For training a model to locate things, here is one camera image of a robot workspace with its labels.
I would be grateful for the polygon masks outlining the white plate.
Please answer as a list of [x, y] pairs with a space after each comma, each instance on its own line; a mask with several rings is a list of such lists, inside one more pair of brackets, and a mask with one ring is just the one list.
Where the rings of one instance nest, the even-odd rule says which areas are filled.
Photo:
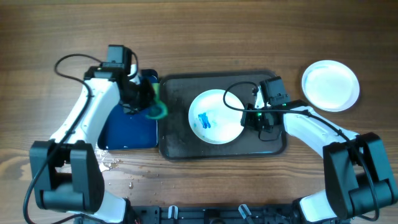
[[234, 94], [219, 89], [207, 90], [192, 101], [188, 122], [202, 141], [226, 144], [235, 140], [244, 130], [241, 125], [243, 108], [241, 100]]
[[360, 95], [355, 73], [341, 62], [321, 60], [307, 67], [302, 75], [302, 91], [317, 108], [340, 112], [352, 107]]

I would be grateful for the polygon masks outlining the green yellow sponge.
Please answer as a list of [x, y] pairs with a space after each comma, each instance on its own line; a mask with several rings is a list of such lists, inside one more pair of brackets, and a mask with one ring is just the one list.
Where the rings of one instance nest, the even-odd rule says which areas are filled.
[[166, 104], [160, 100], [160, 84], [153, 83], [154, 98], [151, 106], [149, 107], [148, 113], [146, 114], [147, 119], [160, 120], [168, 115], [168, 108]]

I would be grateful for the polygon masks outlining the white plate front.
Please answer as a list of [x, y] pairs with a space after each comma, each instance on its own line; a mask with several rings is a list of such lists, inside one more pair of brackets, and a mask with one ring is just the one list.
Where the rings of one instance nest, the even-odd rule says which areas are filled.
[[207, 90], [192, 101], [188, 122], [202, 141], [226, 144], [235, 140], [244, 130], [241, 125], [243, 108], [241, 100], [234, 94], [219, 89]]

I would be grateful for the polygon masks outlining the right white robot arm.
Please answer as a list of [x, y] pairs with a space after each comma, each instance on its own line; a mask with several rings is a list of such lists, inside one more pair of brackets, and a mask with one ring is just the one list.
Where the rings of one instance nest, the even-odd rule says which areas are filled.
[[268, 122], [282, 124], [323, 159], [325, 189], [298, 201], [306, 222], [354, 217], [374, 222], [381, 208], [397, 203], [397, 184], [377, 134], [346, 130], [302, 100], [291, 101], [281, 77], [261, 81], [258, 90]]

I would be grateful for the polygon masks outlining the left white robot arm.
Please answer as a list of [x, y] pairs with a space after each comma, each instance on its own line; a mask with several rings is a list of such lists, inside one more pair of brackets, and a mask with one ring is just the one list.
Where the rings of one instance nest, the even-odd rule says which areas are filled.
[[61, 220], [126, 223], [131, 204], [106, 191], [94, 148], [115, 107], [125, 114], [147, 114], [157, 104], [148, 79], [134, 83], [131, 70], [137, 55], [123, 45], [109, 45], [105, 61], [90, 67], [79, 80], [83, 89], [63, 125], [47, 141], [35, 141], [29, 150], [32, 180], [22, 214], [27, 223], [29, 200], [42, 210], [69, 213]]

